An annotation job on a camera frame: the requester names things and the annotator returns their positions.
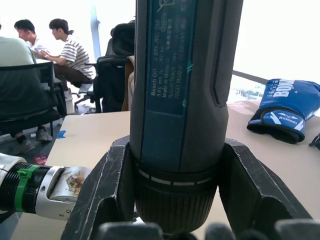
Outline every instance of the desk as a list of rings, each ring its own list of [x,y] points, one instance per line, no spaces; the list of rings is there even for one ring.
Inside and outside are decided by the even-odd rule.
[[[314,117],[307,122],[303,142],[290,145],[246,129],[258,104],[242,101],[229,105],[227,137],[248,145],[258,159],[282,178],[312,217],[320,218],[320,152],[308,147],[320,132],[320,118]],[[65,138],[56,140],[47,165],[93,168],[115,139],[129,134],[130,113],[69,115],[61,130],[66,130]],[[219,193],[214,198],[206,223],[194,232],[199,239],[203,239],[204,229],[211,222],[228,223]],[[42,240],[45,236],[47,240],[58,240],[65,224],[24,213],[12,239]]]

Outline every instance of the cordless screwdriver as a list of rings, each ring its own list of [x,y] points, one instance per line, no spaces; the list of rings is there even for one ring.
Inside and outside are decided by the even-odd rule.
[[[165,235],[206,220],[217,189],[242,0],[138,0],[130,149],[136,207]]]

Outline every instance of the black hair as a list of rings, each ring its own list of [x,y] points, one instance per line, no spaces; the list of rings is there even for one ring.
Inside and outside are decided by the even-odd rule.
[[[25,31],[30,31],[34,34],[36,34],[35,32],[35,26],[33,25],[33,23],[28,20],[28,19],[23,19],[23,20],[19,20],[14,24],[14,28],[15,29],[19,29],[19,30],[25,30]]]
[[[60,18],[56,18],[53,19],[50,23],[49,23],[49,28],[52,29],[62,29],[62,31],[65,34],[73,34],[74,31],[73,30],[69,30],[69,25],[68,22],[64,19],[60,19]]]

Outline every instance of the boxing glove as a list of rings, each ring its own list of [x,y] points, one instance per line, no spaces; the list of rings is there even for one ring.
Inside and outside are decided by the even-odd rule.
[[[272,79],[247,129],[296,144],[305,139],[306,121],[320,108],[320,85],[312,81]]]

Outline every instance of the man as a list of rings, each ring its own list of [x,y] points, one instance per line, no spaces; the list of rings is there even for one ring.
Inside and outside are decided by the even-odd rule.
[[[59,56],[52,56],[46,51],[41,51],[40,55],[47,60],[56,62],[53,66],[55,77],[63,83],[65,98],[72,99],[67,81],[79,88],[81,83],[92,83],[96,77],[96,71],[93,66],[85,65],[89,63],[89,54],[79,39],[71,35],[66,20],[53,19],[49,23],[49,28],[52,30],[54,38],[62,40],[65,45]]]
[[[33,52],[22,39],[0,36],[0,67],[35,63]],[[51,106],[51,99],[44,91],[36,69],[16,72],[0,71],[0,120],[21,117],[21,115],[30,116],[31,112],[40,111],[47,106]],[[13,132],[11,136],[15,137],[19,143],[13,150],[14,155],[34,148],[22,131]],[[36,140],[47,143],[52,141],[52,137],[44,126],[39,126]]]
[[[27,42],[28,46],[37,58],[41,58],[38,54],[41,50],[46,51],[47,53],[49,52],[45,47],[45,44],[41,41],[38,35],[36,35],[35,26],[30,20],[19,20],[14,24],[14,28],[19,33],[19,38]]]

